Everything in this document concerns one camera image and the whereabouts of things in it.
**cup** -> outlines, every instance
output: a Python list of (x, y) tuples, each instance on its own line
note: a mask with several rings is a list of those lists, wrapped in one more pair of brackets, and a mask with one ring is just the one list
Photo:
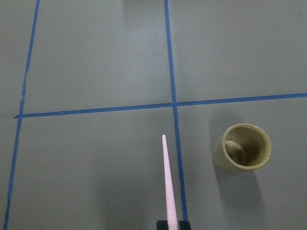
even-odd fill
[(271, 157), (272, 144), (263, 129), (240, 123), (228, 128), (212, 151), (212, 161), (228, 174), (259, 169)]

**blue tape line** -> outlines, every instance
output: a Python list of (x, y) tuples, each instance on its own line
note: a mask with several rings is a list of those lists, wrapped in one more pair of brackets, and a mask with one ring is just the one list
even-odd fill
[(181, 206), (182, 206), (182, 217), (184, 221), (188, 221), (188, 212), (187, 212), (187, 203), (186, 203), (186, 193), (184, 185), (184, 176), (183, 176), (183, 164), (181, 157), (181, 144), (180, 144), (180, 131), (179, 131), (179, 122), (178, 122), (178, 111), (177, 107), (173, 107), (173, 114), (175, 120), (175, 138), (176, 138), (176, 149), (177, 149), (177, 163), (178, 163), (178, 173), (180, 180), (180, 195), (181, 195)]
[(174, 126), (175, 126), (175, 137), (176, 137), (176, 148), (177, 148), (178, 172), (179, 172), (179, 179), (180, 179), (182, 216), (183, 216), (183, 220), (187, 221), (188, 211), (187, 211), (186, 193), (185, 193), (184, 177), (183, 177), (183, 166), (182, 166), (182, 158), (181, 158), (181, 146), (180, 146), (179, 123), (178, 123), (178, 111), (177, 111), (171, 30), (170, 30), (170, 23), (169, 23), (168, 0), (164, 1), (164, 8), (165, 8), (165, 25), (166, 25), (169, 74), (170, 74), (170, 80), (171, 80), (173, 114), (174, 114), (174, 120), (175, 120)]
[(307, 97), (307, 93), (280, 94), (280, 95), (257, 96), (257, 97), (239, 97), (239, 98), (215, 99), (215, 100), (193, 101), (193, 102), (179, 102), (177, 103), (177, 106), (265, 101), (265, 100), (290, 99), (290, 98), (300, 98), (300, 97)]
[[(30, 68), (31, 54), (32, 54), (32, 48), (33, 48), (33, 42), (34, 42), (34, 35), (35, 35), (35, 28), (36, 28), (36, 21), (37, 21), (39, 3), (40, 3), (40, 0), (37, 0), (36, 5), (35, 5), (35, 13), (34, 13), (33, 24), (32, 24), (32, 32), (31, 32), (29, 49), (28, 49), (27, 63), (26, 63), (26, 66), (25, 66), (25, 71), (24, 71), (24, 82), (23, 82), (23, 89), (22, 89), (22, 99), (20, 101), (20, 107), (19, 107), (19, 115), (22, 115), (23, 111), (24, 111), (24, 99), (25, 99), (25, 93), (26, 93), (27, 73), (28, 73), (28, 70)], [(18, 122), (17, 122), (13, 157), (12, 157), (11, 174), (10, 174), (9, 190), (8, 190), (8, 198), (7, 198), (7, 208), (6, 208), (6, 213), (5, 213), (5, 221), (4, 221), (4, 224), (3, 224), (4, 230), (7, 230), (8, 226), (9, 226), (10, 207), (11, 207), (12, 192), (13, 192), (13, 181), (14, 181), (14, 175), (15, 175), (15, 166), (16, 166), (16, 160), (17, 160), (17, 151), (18, 151), (18, 143), (19, 143), (21, 125), (22, 125), (22, 117), (19, 116)]]
[[(251, 102), (251, 101), (265, 101), (265, 100), (278, 100), (278, 99), (291, 99), (307, 97), (307, 93), (293, 93), (293, 94), (280, 94), (270, 96), (256, 96), (256, 97), (239, 97), (239, 98), (226, 98), (226, 99), (215, 99), (215, 100), (204, 100), (204, 101), (191, 101), (191, 102), (178, 102), (176, 105), (189, 106), (189, 105), (202, 105), (202, 104), (221, 104), (221, 103), (234, 103), (234, 102)], [(173, 103), (163, 104), (145, 104), (135, 106), (122, 106), (122, 107), (110, 107), (110, 108), (98, 108), (98, 109), (86, 109), (86, 110), (66, 110), (56, 111), (48, 113), (33, 113), (33, 114), (22, 114), (17, 115), (14, 118), (29, 118), (38, 116), (59, 116), (59, 115), (71, 115), (71, 114), (89, 114), (89, 113), (103, 113), (113, 111), (126, 111), (126, 110), (138, 110), (138, 109), (153, 109), (153, 108), (166, 108), (173, 107)]]
[(127, 111), (127, 110), (139, 110), (139, 109), (154, 109), (154, 108), (167, 108), (172, 107), (172, 103), (164, 104), (145, 104), (145, 105), (133, 105), (133, 106), (121, 106), (121, 107), (110, 107), (110, 108), (98, 108), (98, 109), (83, 109), (83, 110), (66, 110), (49, 113), (36, 113), (36, 114), (23, 114), (22, 118), (27, 117), (38, 117), (38, 116), (59, 116), (59, 115), (71, 115), (71, 114), (90, 114), (90, 113), (103, 113), (113, 111)]

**dark object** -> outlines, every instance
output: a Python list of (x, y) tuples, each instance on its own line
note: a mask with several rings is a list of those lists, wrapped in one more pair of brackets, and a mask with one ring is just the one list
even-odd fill
[[(179, 221), (179, 226), (180, 230), (191, 230), (191, 226), (188, 221)], [(168, 230), (167, 220), (158, 220), (157, 230)]]

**floor tile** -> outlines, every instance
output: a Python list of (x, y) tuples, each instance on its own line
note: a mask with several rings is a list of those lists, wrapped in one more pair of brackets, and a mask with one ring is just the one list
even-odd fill
[(25, 113), (171, 102), (161, 0), (41, 1)]
[(172, 109), (24, 119), (10, 229), (154, 230), (166, 218), (162, 134), (180, 210)]
[(304, 0), (170, 1), (177, 100), (306, 92)]
[[(307, 225), (307, 99), (179, 108), (188, 214), (193, 229), (303, 229)], [(213, 166), (211, 147), (233, 124), (263, 128), (272, 141), (262, 169), (238, 175)]]

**pink pointer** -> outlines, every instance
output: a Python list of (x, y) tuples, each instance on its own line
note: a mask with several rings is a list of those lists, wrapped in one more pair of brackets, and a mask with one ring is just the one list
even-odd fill
[(169, 230), (178, 230), (178, 220), (174, 198), (171, 168), (169, 165), (166, 136), (162, 135), (163, 157), (164, 157), (164, 174), (165, 174), (165, 193), (166, 193), (166, 212), (167, 224)]

